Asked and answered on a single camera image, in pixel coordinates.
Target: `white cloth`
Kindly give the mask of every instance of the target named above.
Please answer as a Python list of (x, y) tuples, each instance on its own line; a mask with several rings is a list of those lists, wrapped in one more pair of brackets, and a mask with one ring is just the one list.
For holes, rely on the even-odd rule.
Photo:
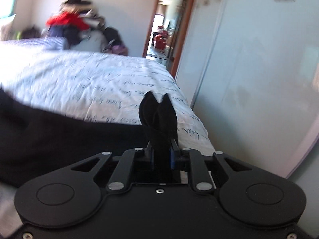
[[(202, 122), (162, 64), (114, 54), (28, 49), (3, 49), (0, 58), (1, 85), (16, 100), (80, 120), (140, 124), (138, 108), (144, 94), (151, 90), (161, 101), (169, 93), (178, 119), (179, 146), (205, 155), (214, 151)], [(0, 210), (3, 202), (0, 198)], [(6, 218), (0, 215), (3, 235)]]

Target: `silver screw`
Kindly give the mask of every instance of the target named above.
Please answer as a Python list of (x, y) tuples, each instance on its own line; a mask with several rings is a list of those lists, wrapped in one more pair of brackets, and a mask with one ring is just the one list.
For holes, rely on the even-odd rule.
[(200, 191), (209, 191), (212, 187), (213, 185), (208, 182), (200, 182), (196, 185), (196, 188)]
[(165, 191), (163, 190), (163, 189), (158, 189), (158, 190), (156, 190), (156, 193), (158, 193), (158, 194), (163, 194)]
[(290, 234), (287, 236), (287, 239), (297, 239), (297, 235), (296, 234)]
[(121, 182), (111, 182), (108, 185), (108, 188), (113, 191), (118, 191), (124, 188), (124, 184)]
[(33, 235), (31, 235), (30, 233), (24, 233), (22, 235), (22, 238), (23, 239), (33, 239)]

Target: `wooden door frame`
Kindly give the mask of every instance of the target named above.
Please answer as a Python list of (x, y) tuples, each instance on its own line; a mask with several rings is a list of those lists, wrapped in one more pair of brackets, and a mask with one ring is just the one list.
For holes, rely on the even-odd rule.
[[(143, 57), (146, 57), (146, 54), (147, 54), (149, 39), (150, 39), (151, 32), (152, 32), (152, 26), (153, 26), (153, 21), (154, 21), (154, 16), (155, 16), (156, 9), (157, 9), (158, 1), (159, 0), (155, 0), (155, 2), (154, 2), (154, 9), (153, 9), (152, 18), (150, 20), (149, 29), (148, 29), (147, 36), (146, 36)], [(192, 14), (192, 10), (194, 7), (193, 6), (194, 1), (195, 0), (188, 0), (187, 7), (185, 9), (184, 16), (183, 16), (184, 20), (181, 22), (181, 26), (180, 26), (180, 30), (179, 30), (180, 31), (179, 39), (178, 39), (178, 42), (176, 44), (176, 56), (174, 58), (173, 65), (172, 65), (172, 68), (170, 70), (170, 74), (173, 76), (173, 78), (175, 78), (175, 76), (176, 76), (178, 64), (180, 62), (181, 53), (183, 50), (183, 46), (184, 46), (184, 42), (185, 42), (185, 38), (186, 38), (186, 34), (187, 34), (187, 29), (189, 26), (190, 16)]]

